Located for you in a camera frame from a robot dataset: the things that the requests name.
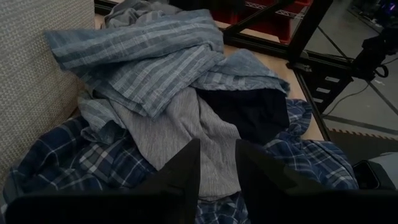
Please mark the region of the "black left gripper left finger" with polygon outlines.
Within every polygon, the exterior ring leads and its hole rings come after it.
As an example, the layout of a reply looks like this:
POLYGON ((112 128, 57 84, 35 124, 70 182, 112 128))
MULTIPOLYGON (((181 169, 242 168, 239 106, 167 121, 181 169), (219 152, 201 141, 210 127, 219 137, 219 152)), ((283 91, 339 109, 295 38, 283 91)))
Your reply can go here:
POLYGON ((193 139, 171 158, 161 170, 134 190, 143 194, 164 194, 198 198, 200 186, 200 140, 193 139))

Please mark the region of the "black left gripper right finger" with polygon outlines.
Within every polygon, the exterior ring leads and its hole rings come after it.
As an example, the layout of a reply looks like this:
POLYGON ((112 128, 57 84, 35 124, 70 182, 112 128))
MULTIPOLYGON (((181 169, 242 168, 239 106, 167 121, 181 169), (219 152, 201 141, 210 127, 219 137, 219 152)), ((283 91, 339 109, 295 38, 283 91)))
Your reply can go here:
POLYGON ((238 139, 235 153, 239 184, 244 193, 253 191, 255 187, 282 195, 315 194, 325 190, 318 182, 306 178, 248 141, 238 139))

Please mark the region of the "plain dark blue garment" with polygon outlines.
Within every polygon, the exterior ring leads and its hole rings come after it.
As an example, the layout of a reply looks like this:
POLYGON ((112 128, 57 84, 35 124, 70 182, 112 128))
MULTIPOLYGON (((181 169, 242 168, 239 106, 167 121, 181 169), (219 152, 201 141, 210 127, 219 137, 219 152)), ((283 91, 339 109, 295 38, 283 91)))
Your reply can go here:
POLYGON ((279 90, 196 90, 213 111, 235 125, 241 139, 265 145, 289 127, 286 95, 279 90))

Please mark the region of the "dark blue plaid shirt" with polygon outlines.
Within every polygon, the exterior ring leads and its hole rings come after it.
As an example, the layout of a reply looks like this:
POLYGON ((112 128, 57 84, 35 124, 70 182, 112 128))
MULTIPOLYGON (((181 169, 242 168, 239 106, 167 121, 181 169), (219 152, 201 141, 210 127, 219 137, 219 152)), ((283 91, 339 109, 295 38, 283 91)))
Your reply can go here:
MULTIPOLYGON (((287 100, 289 128, 263 150, 300 174, 329 189, 357 189, 352 166, 341 149, 328 141, 303 140, 312 116, 303 100, 287 100)), ((82 136, 88 122, 77 117, 45 133, 9 170, 0 193, 0 224, 6 224, 8 205, 18 197, 41 190, 130 189, 155 169, 122 130, 110 145, 82 136)))

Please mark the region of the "grey knit shirt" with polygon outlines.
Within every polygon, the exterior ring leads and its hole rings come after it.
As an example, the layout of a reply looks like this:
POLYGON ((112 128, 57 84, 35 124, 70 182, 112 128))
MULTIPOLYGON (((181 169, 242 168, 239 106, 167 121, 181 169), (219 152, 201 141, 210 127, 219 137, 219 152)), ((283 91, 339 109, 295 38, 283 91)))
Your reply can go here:
POLYGON ((176 94, 156 119, 111 103, 141 155, 157 170, 192 139, 200 140, 199 197, 218 200, 241 190, 235 161, 237 127, 223 121, 194 88, 176 94))

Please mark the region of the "dark foam floor mat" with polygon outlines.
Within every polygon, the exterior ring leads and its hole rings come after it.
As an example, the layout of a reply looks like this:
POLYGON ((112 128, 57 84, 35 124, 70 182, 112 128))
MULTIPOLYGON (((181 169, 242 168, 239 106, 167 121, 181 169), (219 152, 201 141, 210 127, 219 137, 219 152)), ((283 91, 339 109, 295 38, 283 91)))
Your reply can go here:
POLYGON ((328 135, 346 154, 351 164, 388 152, 398 152, 398 139, 394 138, 334 128, 328 130, 328 135))

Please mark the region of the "light blue striped shirt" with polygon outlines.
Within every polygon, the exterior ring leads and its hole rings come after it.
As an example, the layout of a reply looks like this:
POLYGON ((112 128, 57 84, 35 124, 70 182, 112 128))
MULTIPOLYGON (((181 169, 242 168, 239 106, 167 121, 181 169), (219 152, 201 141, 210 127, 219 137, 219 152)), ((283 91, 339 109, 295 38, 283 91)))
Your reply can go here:
POLYGON ((206 9, 130 3, 115 7, 102 29, 48 30, 44 36, 62 70, 152 119, 188 87, 289 92, 252 52, 225 53, 222 32, 206 9))

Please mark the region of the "red storage bin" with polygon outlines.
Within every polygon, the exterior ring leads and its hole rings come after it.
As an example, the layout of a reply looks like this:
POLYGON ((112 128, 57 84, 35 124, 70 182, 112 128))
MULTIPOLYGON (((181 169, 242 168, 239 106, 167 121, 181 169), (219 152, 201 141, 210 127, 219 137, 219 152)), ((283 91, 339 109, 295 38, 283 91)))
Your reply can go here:
MULTIPOLYGON (((216 21, 235 24, 246 19, 257 11, 274 4, 275 0, 246 0, 244 9, 234 12, 232 6, 217 6, 211 10, 211 15, 216 21)), ((303 19, 313 0, 295 0, 287 7, 276 11, 273 15, 249 26, 249 29, 274 35, 283 44, 288 44, 293 32, 292 21, 303 19)))

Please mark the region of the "white plastic bin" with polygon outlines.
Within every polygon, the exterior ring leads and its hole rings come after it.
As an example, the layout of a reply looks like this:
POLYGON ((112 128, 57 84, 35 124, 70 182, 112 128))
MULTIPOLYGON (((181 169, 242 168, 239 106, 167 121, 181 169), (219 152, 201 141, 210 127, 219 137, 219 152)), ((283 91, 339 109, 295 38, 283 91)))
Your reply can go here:
POLYGON ((94 0, 0 0, 0 190, 10 166, 75 111, 84 87, 60 70, 44 32, 94 26, 94 0))

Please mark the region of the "black metal frame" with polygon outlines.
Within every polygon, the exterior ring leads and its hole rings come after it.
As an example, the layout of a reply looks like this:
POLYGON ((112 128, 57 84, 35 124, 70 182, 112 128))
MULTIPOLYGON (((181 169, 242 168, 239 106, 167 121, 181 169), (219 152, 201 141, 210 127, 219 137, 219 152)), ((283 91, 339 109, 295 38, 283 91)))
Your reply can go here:
POLYGON ((292 40, 283 44, 277 37, 259 32, 253 27, 270 22, 271 15, 293 4, 295 0, 273 0, 262 9, 249 9, 251 0, 146 0, 166 1, 184 10, 209 9, 224 33, 227 52, 238 48, 250 50, 255 56, 275 67, 292 85, 291 97, 307 100, 313 117, 306 137, 331 139, 322 113, 352 82, 349 62, 320 53, 307 51, 306 46, 320 25, 333 0, 312 0, 292 40))

